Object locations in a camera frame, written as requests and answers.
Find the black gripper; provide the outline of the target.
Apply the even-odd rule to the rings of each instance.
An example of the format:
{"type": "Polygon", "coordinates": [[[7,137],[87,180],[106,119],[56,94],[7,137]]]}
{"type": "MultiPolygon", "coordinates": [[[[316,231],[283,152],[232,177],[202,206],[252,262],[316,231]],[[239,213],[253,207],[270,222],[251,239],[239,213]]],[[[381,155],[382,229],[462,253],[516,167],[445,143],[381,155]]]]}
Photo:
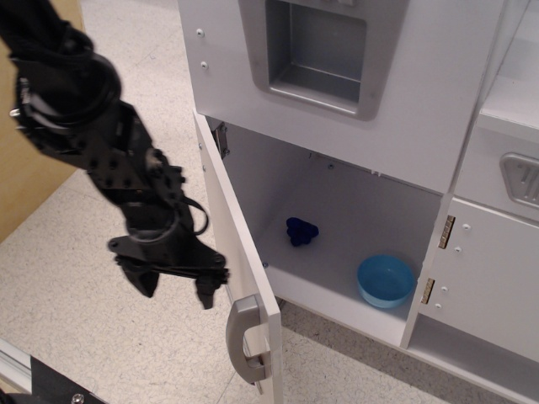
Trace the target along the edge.
{"type": "Polygon", "coordinates": [[[129,282],[144,296],[152,298],[159,273],[192,278],[204,310],[214,306],[214,294],[230,276],[226,259],[205,245],[193,231],[176,219],[164,231],[139,231],[109,241],[129,282]]]}

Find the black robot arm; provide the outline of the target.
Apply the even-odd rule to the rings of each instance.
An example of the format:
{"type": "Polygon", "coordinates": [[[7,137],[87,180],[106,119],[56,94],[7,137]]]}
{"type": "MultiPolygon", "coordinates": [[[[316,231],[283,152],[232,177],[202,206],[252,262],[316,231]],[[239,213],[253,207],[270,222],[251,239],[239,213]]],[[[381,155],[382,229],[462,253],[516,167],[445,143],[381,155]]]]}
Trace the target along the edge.
{"type": "Polygon", "coordinates": [[[12,117],[42,154],[84,170],[125,217],[109,242],[126,278],[152,296],[161,274],[194,280],[205,309],[228,280],[225,258],[200,240],[180,167],[152,144],[121,98],[113,65],[47,1],[4,1],[1,37],[16,69],[12,117]]]}

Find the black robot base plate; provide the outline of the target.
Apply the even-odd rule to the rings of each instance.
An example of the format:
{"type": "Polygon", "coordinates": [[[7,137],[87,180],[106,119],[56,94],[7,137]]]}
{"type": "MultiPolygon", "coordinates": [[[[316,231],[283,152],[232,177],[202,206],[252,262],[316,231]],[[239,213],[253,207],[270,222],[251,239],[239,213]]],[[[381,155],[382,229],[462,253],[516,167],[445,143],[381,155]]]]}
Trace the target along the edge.
{"type": "Polygon", "coordinates": [[[1,376],[24,392],[1,389],[1,403],[105,403],[40,360],[29,356],[19,361],[1,354],[1,376]]]}

